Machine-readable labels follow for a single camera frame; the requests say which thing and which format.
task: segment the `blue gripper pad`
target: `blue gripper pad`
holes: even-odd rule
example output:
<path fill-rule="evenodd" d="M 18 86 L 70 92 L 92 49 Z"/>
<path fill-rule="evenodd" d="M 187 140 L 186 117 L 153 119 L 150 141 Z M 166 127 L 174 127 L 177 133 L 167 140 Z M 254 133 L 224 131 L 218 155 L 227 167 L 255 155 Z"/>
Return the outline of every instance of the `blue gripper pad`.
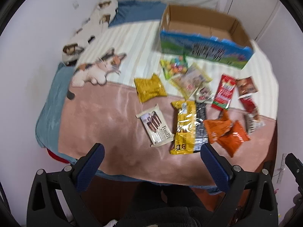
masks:
<path fill-rule="evenodd" d="M 223 169 L 219 161 L 207 147 L 207 143 L 201 146 L 200 156 L 203 160 L 205 166 L 207 167 L 210 175 L 212 176 L 213 180 L 215 181 L 217 187 L 223 191 L 227 192 L 230 188 L 229 186 L 229 176 L 226 171 Z"/>
<path fill-rule="evenodd" d="M 78 192 L 84 192 L 87 190 L 96 171 L 98 170 L 100 164 L 104 159 L 104 155 L 104 146 L 102 144 L 99 144 L 97 149 L 93 152 L 93 154 L 90 155 L 90 157 L 88 158 L 85 165 L 82 167 L 77 176 L 75 188 Z"/>

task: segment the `person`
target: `person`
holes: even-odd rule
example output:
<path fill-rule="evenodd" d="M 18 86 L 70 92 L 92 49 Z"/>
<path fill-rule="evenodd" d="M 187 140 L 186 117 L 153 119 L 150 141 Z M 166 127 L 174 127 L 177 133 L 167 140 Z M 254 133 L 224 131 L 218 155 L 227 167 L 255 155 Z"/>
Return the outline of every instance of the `person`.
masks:
<path fill-rule="evenodd" d="M 166 195 L 167 202 L 161 197 Z M 115 227 L 189 227 L 206 226 L 212 215 L 188 186 L 138 185 L 125 216 Z"/>

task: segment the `white franzzi package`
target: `white franzzi package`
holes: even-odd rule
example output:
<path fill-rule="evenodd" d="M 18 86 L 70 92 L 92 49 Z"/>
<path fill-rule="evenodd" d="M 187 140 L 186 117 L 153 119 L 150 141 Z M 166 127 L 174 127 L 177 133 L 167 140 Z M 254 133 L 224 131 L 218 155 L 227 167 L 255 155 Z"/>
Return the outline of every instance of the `white franzzi package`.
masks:
<path fill-rule="evenodd" d="M 158 104 L 137 114 L 152 141 L 151 147 L 159 147 L 174 140 L 174 134 L 169 130 Z"/>

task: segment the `striped bed sheet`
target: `striped bed sheet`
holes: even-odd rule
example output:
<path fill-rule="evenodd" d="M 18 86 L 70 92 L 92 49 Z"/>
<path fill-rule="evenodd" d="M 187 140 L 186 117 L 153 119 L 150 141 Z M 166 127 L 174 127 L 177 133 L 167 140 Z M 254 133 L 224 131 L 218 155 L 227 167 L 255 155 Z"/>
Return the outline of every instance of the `striped bed sheet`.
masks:
<path fill-rule="evenodd" d="M 83 63 L 94 62 L 97 58 L 111 47 L 116 53 L 126 53 L 120 71 L 121 74 L 110 73 L 107 80 L 128 86 L 135 87 L 134 78 L 150 78 L 156 73 L 168 94 L 180 96 L 181 93 L 165 80 L 160 59 L 169 59 L 174 56 L 162 54 L 159 37 L 159 20 L 126 23 L 106 30 L 96 38 L 83 52 L 78 60 L 77 66 Z M 272 71 L 272 65 L 266 55 L 261 51 L 255 41 L 253 45 L 254 54 L 240 70 L 225 64 L 208 60 L 187 57 L 188 64 L 197 62 L 200 67 L 204 67 L 213 81 L 210 82 L 211 89 L 216 92 L 223 73 L 237 79 L 252 76 L 258 92 L 253 94 L 253 99 L 259 108 L 261 115 L 276 120 L 278 109 L 278 82 Z M 243 110 L 243 106 L 238 100 L 238 92 L 235 91 L 230 103 L 230 107 Z"/>

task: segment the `cardboard box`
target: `cardboard box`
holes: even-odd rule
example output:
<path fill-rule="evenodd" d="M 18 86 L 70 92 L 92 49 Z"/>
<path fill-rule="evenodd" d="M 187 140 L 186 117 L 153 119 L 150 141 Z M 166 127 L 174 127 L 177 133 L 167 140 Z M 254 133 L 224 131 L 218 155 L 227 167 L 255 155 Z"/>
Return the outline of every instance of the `cardboard box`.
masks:
<path fill-rule="evenodd" d="M 160 39 L 163 53 L 186 54 L 240 69 L 253 54 L 249 37 L 236 18 L 192 6 L 166 7 Z"/>

